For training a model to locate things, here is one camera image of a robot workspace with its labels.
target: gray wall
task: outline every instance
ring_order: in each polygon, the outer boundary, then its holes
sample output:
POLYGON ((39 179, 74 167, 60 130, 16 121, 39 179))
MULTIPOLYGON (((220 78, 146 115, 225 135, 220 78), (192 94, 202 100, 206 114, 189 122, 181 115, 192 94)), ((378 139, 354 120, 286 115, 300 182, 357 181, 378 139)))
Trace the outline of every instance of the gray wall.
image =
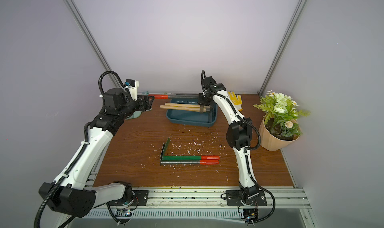
POLYGON ((32 227, 100 110, 103 68, 62 0, 0 0, 0 67, 0 226, 32 227))
POLYGON ((74 1, 111 68, 139 91, 201 91, 204 69, 228 90, 255 92, 299 0, 74 1))
POLYGON ((309 0, 267 87, 312 111, 283 151, 323 228, 383 227, 383 0, 309 0))

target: wooden handle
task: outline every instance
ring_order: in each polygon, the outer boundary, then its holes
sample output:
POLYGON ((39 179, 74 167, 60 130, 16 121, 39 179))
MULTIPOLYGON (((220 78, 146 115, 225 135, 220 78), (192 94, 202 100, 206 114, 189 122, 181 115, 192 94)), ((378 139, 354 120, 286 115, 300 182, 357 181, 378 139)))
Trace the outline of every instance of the wooden handle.
POLYGON ((200 108, 191 108, 191 107, 178 107, 178 106, 170 106, 170 105, 161 105, 160 109, 170 109, 170 110, 187 110, 187 111, 195 111, 200 112, 200 108))
POLYGON ((177 106, 177 107, 200 108, 200 105, 191 105, 191 104, 166 103, 166 105, 177 106))

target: metal vent grille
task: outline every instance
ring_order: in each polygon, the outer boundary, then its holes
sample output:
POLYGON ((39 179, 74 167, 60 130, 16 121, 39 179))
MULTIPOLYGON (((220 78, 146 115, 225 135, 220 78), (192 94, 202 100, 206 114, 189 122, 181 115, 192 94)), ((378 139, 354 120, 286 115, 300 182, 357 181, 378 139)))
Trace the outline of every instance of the metal vent grille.
MULTIPOLYGON (((129 218, 220 218, 220 219, 240 219, 240 214, 235 209, 141 209, 132 211, 131 215, 121 213, 112 209, 116 217, 129 218)), ((92 210, 84 218, 106 218, 109 212, 104 208, 92 210)))

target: soil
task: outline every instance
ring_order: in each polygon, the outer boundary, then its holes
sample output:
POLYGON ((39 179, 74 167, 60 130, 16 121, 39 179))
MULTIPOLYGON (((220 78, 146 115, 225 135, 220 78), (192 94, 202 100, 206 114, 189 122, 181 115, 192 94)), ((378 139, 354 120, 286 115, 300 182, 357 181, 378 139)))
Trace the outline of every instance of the soil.
MULTIPOLYGON (((269 121, 268 121, 268 124, 265 125, 266 129, 269 131, 271 130, 271 127, 272 127, 272 124, 273 124, 273 121, 275 119, 274 118, 271 118, 269 121)), ((277 139, 280 139, 280 140, 288 140, 288 141, 292 141, 293 140, 293 135, 291 137, 285 137, 285 136, 281 136, 279 134, 281 134, 283 131, 280 129, 280 125, 276 125, 275 128, 274 128, 275 132, 272 134, 271 132, 271 135, 273 135, 274 137, 276 137, 277 139)))

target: light blue object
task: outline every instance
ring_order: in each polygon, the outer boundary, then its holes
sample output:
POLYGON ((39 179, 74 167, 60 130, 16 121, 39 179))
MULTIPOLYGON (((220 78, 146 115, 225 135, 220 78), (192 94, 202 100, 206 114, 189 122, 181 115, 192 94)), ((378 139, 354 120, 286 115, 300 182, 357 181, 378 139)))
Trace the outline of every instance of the light blue object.
POLYGON ((135 112, 133 112, 133 114, 132 114, 130 117, 128 117, 126 120, 137 118, 137 117, 139 117, 140 115, 141 115, 141 111, 135 111, 135 112))
MULTIPOLYGON (((171 103, 177 104, 198 104, 197 99, 172 99, 171 103)), ((167 118, 176 124, 195 125, 211 127, 217 119, 217 104, 214 105, 211 111, 204 113, 187 111, 187 110, 168 110, 167 118)))

